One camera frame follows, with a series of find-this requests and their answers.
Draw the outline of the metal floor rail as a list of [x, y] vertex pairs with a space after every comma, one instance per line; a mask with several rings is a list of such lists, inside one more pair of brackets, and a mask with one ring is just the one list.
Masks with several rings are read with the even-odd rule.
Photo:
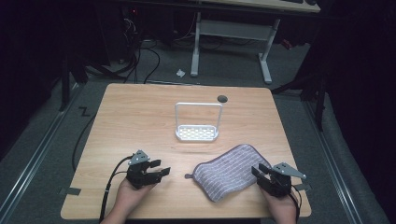
[[302, 105], [319, 140], [320, 148], [324, 155], [325, 164], [332, 179], [338, 198], [346, 212], [349, 223], [362, 224], [361, 215], [352, 199], [352, 195], [347, 183], [342, 177], [342, 174], [337, 166], [336, 160], [334, 159], [334, 156], [331, 152], [330, 145], [328, 144], [323, 131], [321, 131], [316, 124], [313, 106], [308, 102], [302, 102]]
[[35, 153], [22, 170], [13, 188], [4, 200], [4, 203], [0, 206], [0, 224], [6, 224], [12, 216], [12, 213], [21, 200], [21, 197], [29, 187], [42, 161], [48, 154], [54, 136], [58, 132], [64, 117], [71, 107], [71, 104], [75, 102], [83, 88], [84, 86], [82, 84], [75, 84], [73, 86], [70, 91], [71, 96], [69, 102], [61, 106], [61, 109], [52, 120], [48, 130], [45, 132], [45, 135], [36, 147]]

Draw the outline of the black metal stand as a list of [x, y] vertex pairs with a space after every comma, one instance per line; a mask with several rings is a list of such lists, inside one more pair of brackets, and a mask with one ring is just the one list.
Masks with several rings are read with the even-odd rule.
[[322, 132], [322, 115], [326, 91], [326, 74], [321, 71], [321, 59], [313, 53], [307, 53], [293, 81], [271, 90], [272, 94], [280, 94], [286, 90], [301, 90], [302, 101], [316, 101], [314, 122]]
[[62, 103], [60, 110], [65, 111], [70, 102], [70, 77], [73, 77], [78, 84], [85, 84], [88, 76], [81, 58], [74, 53], [66, 53], [62, 61]]

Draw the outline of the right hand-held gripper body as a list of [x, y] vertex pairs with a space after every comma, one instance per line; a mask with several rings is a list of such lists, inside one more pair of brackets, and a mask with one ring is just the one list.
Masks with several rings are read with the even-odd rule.
[[271, 168], [272, 171], [269, 177], [266, 177], [268, 179], [268, 186], [262, 189], [277, 198], [284, 197], [291, 193], [291, 178], [293, 176], [306, 179], [305, 174], [285, 162], [281, 162]]

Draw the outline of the person's left hand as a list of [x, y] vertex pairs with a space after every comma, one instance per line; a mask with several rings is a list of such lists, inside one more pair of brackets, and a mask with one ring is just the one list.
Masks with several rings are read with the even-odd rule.
[[121, 181], [113, 211], [123, 217], [128, 217], [143, 201], [155, 185], [136, 189], [127, 179]]

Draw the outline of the white plastic rack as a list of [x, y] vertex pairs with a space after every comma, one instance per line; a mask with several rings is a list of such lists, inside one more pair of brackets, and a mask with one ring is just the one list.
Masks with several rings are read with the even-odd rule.
[[223, 105], [219, 103], [175, 104], [175, 134], [182, 142], [213, 142], [219, 136]]

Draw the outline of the dark computer tower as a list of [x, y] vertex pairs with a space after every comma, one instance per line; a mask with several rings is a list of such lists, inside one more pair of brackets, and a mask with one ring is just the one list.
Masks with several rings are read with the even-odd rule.
[[139, 16], [136, 7], [122, 7], [122, 33], [126, 42], [127, 59], [130, 60], [139, 43]]

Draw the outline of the white-legged desk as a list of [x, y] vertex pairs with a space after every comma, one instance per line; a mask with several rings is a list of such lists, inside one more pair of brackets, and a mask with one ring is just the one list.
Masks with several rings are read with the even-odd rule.
[[[219, 4], [221, 6], [248, 7], [251, 9], [266, 9], [270, 12], [290, 12], [298, 15], [310, 15], [320, 12], [319, 5], [315, 0], [197, 0], [198, 6]], [[201, 13], [196, 13], [194, 48], [191, 59], [191, 76], [199, 74], [200, 62], [200, 38], [202, 35], [230, 37], [246, 40], [264, 41], [266, 45], [258, 54], [258, 60], [262, 70], [263, 81], [272, 83], [272, 77], [268, 68], [267, 57], [276, 37], [280, 24], [280, 17], [276, 16], [272, 25], [259, 25], [236, 21], [219, 21], [216, 19], [202, 19]]]

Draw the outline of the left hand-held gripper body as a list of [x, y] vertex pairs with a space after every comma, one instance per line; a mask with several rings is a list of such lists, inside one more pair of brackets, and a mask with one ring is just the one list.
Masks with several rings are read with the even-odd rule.
[[148, 154], [138, 149], [128, 162], [126, 179], [136, 188], [160, 183], [162, 178], [147, 172], [148, 161], [152, 161]]

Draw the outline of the person's right hand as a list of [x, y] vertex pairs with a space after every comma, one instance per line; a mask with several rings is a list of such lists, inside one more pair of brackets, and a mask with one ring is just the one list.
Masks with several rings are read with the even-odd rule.
[[294, 218], [296, 220], [297, 209], [293, 199], [290, 196], [285, 196], [282, 198], [277, 198], [270, 195], [264, 189], [261, 189], [263, 198], [267, 202], [272, 218]]

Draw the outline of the purple striped cloth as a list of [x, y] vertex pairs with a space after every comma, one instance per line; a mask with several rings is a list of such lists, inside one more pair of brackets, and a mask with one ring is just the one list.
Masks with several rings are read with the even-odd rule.
[[205, 196], [217, 203], [230, 193], [245, 189], [256, 182], [251, 168], [271, 164], [249, 144], [241, 144], [211, 161], [199, 163], [185, 178], [193, 179]]

